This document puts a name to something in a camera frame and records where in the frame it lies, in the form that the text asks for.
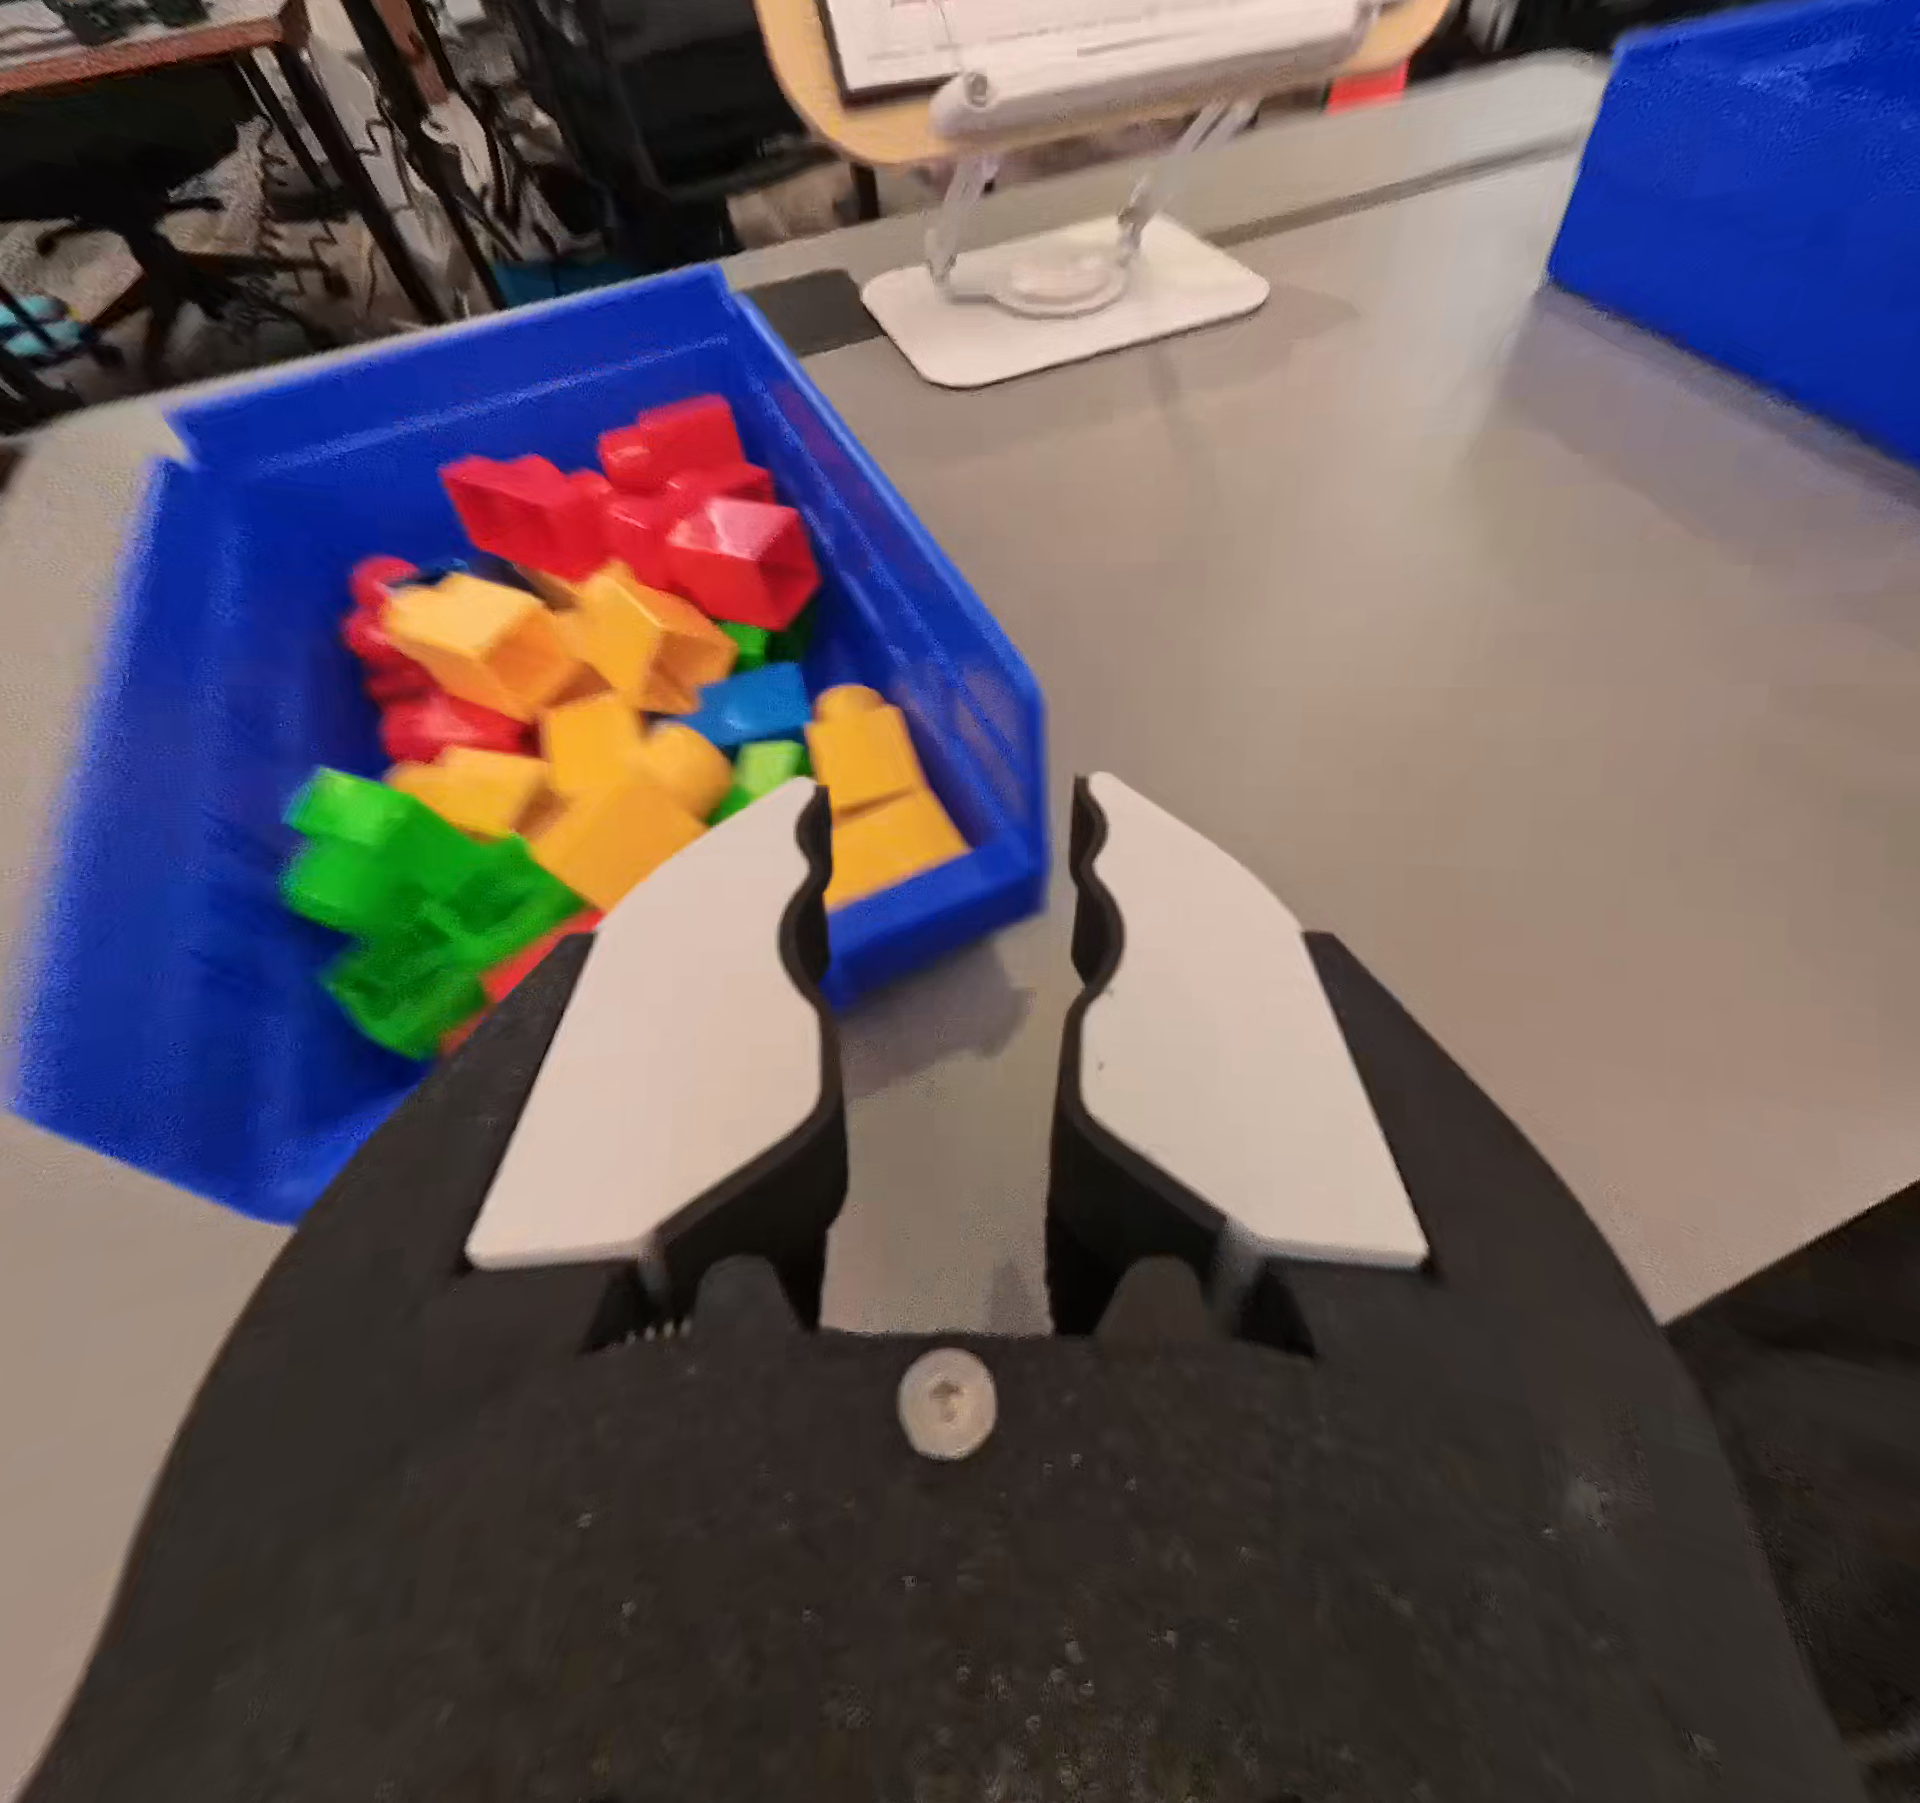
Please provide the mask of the wooden background table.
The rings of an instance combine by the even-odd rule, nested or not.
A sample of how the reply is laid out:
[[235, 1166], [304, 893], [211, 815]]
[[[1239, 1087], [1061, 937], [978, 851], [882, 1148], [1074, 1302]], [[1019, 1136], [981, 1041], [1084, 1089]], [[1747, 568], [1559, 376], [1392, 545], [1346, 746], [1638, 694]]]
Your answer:
[[311, 138], [322, 188], [360, 216], [418, 320], [468, 314], [457, 282], [500, 307], [476, 240], [457, 158], [430, 135], [411, 73], [379, 68], [377, 14], [364, 30], [366, 97], [353, 110], [324, 74], [307, 0], [3, 0], [3, 105], [80, 104], [111, 132], [159, 135], [260, 110], [304, 158]]

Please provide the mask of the black office chair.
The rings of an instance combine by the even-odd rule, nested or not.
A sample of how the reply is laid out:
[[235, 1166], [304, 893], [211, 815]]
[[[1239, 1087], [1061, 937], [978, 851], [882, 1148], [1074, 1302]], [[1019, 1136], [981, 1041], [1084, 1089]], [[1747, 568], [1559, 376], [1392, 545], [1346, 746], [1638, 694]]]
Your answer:
[[111, 132], [87, 119], [80, 104], [70, 110], [74, 120], [60, 125], [46, 105], [3, 105], [1, 216], [7, 225], [61, 222], [85, 235], [106, 233], [126, 248], [136, 280], [93, 331], [146, 316], [138, 369], [149, 387], [167, 379], [166, 352], [187, 310], [209, 325], [243, 310], [299, 331], [311, 352], [338, 345], [325, 326], [265, 285], [311, 274], [327, 295], [344, 297], [347, 282], [322, 259], [188, 252], [162, 229], [184, 207], [180, 184], [236, 148], [239, 128], [231, 120], [144, 135]]

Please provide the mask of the pile of colourful toy blocks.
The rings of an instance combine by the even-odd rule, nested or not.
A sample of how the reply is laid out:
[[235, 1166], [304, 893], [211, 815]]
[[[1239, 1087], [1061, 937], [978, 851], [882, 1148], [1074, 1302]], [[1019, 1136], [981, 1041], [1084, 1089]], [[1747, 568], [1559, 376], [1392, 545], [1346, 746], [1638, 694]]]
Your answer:
[[826, 524], [747, 453], [729, 399], [646, 407], [594, 448], [585, 469], [449, 461], [471, 561], [348, 571], [340, 642], [386, 772], [304, 782], [278, 892], [344, 942], [322, 988], [400, 1059], [450, 1051], [707, 831], [816, 784], [822, 690], [866, 684], [909, 728], [862, 677], [808, 679]]

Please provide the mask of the blue plastic bin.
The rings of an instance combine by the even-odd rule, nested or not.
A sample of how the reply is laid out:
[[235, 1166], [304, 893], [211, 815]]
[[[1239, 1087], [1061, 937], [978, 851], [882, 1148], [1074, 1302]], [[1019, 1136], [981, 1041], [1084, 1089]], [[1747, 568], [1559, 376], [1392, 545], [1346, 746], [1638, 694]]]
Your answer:
[[946, 551], [713, 266], [558, 297], [184, 405], [135, 512], [18, 1004], [23, 1120], [236, 1216], [299, 1222], [419, 1079], [322, 996], [325, 937], [278, 899], [282, 811], [361, 771], [371, 705], [335, 632], [347, 569], [453, 554], [438, 472], [580, 464], [642, 407], [719, 392], [798, 500], [825, 589], [803, 672], [908, 721], [969, 844], [829, 922], [826, 1000], [1035, 915], [1043, 691]]
[[1917, 0], [1622, 36], [1546, 273], [1913, 469]]

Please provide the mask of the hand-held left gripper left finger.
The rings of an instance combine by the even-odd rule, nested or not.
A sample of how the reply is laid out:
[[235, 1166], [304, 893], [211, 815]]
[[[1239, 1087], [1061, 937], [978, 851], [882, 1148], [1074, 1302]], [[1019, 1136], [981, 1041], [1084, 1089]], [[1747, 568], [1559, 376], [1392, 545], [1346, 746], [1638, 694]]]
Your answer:
[[793, 927], [826, 800], [788, 782], [602, 918], [468, 1232], [476, 1271], [660, 1262], [669, 1226], [826, 1099]]

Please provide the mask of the grey desk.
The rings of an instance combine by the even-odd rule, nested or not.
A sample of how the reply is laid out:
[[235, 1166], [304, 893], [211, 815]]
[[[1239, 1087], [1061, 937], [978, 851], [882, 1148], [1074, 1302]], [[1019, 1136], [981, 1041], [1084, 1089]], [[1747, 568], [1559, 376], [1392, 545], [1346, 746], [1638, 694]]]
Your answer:
[[[1111, 771], [1333, 929], [1659, 1322], [1916, 1185], [1916, 475], [1542, 285], [1599, 70], [1208, 161], [1212, 337], [929, 390], [791, 337]], [[163, 403], [3, 498], [3, 946]], [[1069, 889], [860, 1010], [826, 1320], [1036, 1334]], [[3, 1116], [3, 1799], [280, 1234]]]

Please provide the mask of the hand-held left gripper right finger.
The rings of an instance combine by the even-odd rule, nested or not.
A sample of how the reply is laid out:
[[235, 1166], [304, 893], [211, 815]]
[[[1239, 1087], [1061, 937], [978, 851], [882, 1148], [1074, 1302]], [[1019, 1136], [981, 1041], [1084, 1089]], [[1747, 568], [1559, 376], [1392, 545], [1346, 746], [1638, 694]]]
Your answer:
[[1305, 1337], [1287, 1265], [1422, 1273], [1429, 1242], [1294, 909], [1108, 771], [1071, 786], [1077, 990], [1043, 1208], [1058, 1336], [1167, 1261], [1240, 1336]]

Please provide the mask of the white stand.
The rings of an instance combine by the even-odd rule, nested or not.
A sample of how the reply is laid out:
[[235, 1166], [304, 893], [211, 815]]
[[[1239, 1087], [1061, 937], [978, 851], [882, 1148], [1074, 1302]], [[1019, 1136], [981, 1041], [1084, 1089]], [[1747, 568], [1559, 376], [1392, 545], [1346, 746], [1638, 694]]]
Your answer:
[[[1258, 0], [1234, 16], [1165, 19], [1119, 40], [1015, 62], [982, 54], [937, 88], [929, 125], [958, 148], [913, 266], [860, 289], [864, 312], [927, 385], [981, 390], [1164, 340], [1261, 307], [1267, 286], [1165, 219], [1201, 151], [1265, 95], [1367, 59], [1409, 0]], [[972, 219], [1014, 138], [1077, 135], [1128, 113], [1186, 113], [1172, 148], [1114, 216], [969, 248]]]

